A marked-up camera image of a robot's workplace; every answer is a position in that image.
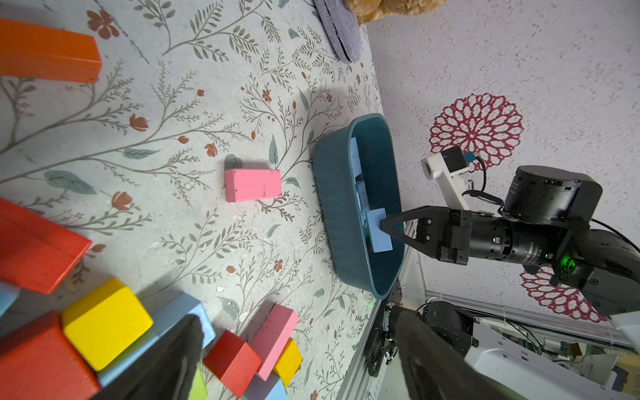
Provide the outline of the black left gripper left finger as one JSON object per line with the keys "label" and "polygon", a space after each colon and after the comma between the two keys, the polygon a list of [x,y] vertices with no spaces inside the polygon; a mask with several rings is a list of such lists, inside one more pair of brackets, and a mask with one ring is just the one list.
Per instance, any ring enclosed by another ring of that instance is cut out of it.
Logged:
{"label": "black left gripper left finger", "polygon": [[95,399],[187,399],[202,357],[200,319],[183,317]]}

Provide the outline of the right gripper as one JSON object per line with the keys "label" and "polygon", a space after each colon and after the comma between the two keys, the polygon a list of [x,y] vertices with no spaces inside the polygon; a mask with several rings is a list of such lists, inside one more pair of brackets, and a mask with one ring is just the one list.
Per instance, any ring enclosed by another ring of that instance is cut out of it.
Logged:
{"label": "right gripper", "polygon": [[558,252],[563,230],[512,222],[466,210],[423,206],[385,218],[380,228],[393,240],[444,263],[470,258],[545,265]]}

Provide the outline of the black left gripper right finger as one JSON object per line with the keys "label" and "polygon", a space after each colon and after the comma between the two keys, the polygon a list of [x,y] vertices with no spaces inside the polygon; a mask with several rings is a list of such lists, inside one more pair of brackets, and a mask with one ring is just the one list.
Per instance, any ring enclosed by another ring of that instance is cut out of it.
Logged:
{"label": "black left gripper right finger", "polygon": [[413,311],[400,313],[394,341],[411,399],[504,399]]}

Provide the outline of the light blue block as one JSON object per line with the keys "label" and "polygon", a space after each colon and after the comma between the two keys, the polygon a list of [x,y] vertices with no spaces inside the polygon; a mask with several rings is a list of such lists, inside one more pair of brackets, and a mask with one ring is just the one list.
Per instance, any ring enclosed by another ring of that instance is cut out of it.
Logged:
{"label": "light blue block", "polygon": [[374,253],[386,253],[393,249],[391,237],[381,229],[382,221],[387,218],[384,208],[371,209],[365,213],[368,225],[368,237]]}
{"label": "light blue block", "polygon": [[254,377],[242,400],[288,400],[288,395],[281,378],[271,373],[266,381]]}
{"label": "light blue block", "polygon": [[133,344],[127,347],[115,360],[103,370],[97,372],[98,381],[102,388],[110,385],[122,375],[135,361],[151,348],[174,325],[187,315],[194,315],[200,319],[203,331],[202,349],[205,349],[216,337],[207,312],[203,304],[187,293],[180,294],[173,301],[165,305],[152,316],[153,326]]}

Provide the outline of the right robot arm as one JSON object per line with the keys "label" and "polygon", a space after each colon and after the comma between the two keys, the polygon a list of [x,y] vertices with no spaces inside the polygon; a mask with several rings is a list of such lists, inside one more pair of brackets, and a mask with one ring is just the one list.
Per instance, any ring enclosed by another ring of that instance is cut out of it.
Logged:
{"label": "right robot arm", "polygon": [[609,226],[590,226],[602,196],[590,176],[559,168],[517,169],[505,199],[468,189],[464,197],[498,215],[461,206],[423,206],[385,218],[383,232],[443,263],[472,258],[553,270],[551,284],[574,288],[630,343],[639,346],[639,249]]}

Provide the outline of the green cube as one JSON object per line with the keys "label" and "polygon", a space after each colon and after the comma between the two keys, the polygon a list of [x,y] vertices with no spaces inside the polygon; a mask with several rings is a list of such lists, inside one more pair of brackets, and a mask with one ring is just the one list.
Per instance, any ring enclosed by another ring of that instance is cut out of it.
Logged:
{"label": "green cube", "polygon": [[203,378],[202,370],[197,367],[197,371],[193,378],[192,387],[188,395],[188,400],[206,400],[208,398],[208,390]]}

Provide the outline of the dark teal plastic tray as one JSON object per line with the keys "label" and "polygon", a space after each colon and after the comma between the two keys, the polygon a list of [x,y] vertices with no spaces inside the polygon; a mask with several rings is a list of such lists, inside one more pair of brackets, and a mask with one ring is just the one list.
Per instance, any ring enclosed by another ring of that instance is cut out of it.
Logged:
{"label": "dark teal plastic tray", "polygon": [[355,118],[318,140],[313,175],[336,274],[347,285],[386,298],[403,262],[404,246],[373,248],[367,212],[402,211],[392,135],[383,115]]}

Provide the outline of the small red cube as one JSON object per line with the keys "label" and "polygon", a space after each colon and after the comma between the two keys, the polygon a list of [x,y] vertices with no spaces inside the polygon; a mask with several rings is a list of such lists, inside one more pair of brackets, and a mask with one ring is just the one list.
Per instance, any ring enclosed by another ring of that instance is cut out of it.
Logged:
{"label": "small red cube", "polygon": [[226,330],[203,364],[236,398],[241,398],[262,360],[245,340]]}

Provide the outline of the yellow cube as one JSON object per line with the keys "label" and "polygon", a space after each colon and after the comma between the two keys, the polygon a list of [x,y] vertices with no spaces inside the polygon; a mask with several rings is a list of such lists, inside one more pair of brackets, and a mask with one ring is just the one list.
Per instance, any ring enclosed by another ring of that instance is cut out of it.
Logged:
{"label": "yellow cube", "polygon": [[96,372],[153,326],[136,295],[117,278],[63,310],[61,319],[65,337]]}

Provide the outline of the long pink block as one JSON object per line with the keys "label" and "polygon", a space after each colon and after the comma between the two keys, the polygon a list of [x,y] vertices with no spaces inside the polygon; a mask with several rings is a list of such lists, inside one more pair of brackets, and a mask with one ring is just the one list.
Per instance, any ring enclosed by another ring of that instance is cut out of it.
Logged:
{"label": "long pink block", "polygon": [[273,305],[250,342],[252,350],[262,361],[256,372],[256,376],[261,380],[268,380],[298,321],[298,315],[291,308]]}

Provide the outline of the yellow block lower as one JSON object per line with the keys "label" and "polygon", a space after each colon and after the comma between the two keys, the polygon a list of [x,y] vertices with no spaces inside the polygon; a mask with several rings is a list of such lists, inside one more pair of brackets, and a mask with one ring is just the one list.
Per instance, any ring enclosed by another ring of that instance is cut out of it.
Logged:
{"label": "yellow block lower", "polygon": [[290,338],[273,368],[273,373],[281,379],[285,388],[290,385],[302,362],[303,356],[298,345]]}

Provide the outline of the long red block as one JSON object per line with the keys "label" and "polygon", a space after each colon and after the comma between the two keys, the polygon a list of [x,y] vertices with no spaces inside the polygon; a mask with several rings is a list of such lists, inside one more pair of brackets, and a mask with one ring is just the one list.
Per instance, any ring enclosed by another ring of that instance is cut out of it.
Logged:
{"label": "long red block", "polygon": [[1,201],[1,280],[53,293],[92,242],[20,206]]}

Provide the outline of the grey fabric glasses case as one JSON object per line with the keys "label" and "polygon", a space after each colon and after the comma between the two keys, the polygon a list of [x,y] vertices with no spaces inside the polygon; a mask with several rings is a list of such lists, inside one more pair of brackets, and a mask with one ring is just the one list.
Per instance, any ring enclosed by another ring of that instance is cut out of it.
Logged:
{"label": "grey fabric glasses case", "polygon": [[338,59],[345,64],[359,61],[362,40],[356,16],[343,0],[315,0],[314,3]]}

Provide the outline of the brown teddy bear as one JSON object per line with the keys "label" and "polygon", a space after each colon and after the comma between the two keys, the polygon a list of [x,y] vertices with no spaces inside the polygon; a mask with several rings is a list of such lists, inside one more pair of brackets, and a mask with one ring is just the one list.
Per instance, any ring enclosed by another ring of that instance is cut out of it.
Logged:
{"label": "brown teddy bear", "polygon": [[446,0],[344,0],[346,8],[356,15],[359,25],[390,16],[415,17],[432,13]]}

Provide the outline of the orange flat block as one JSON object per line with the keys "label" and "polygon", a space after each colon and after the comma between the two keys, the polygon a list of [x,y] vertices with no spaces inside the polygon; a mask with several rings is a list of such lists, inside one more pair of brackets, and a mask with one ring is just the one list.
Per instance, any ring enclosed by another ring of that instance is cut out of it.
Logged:
{"label": "orange flat block", "polygon": [[102,69],[91,36],[3,18],[1,75],[72,83],[95,83]]}

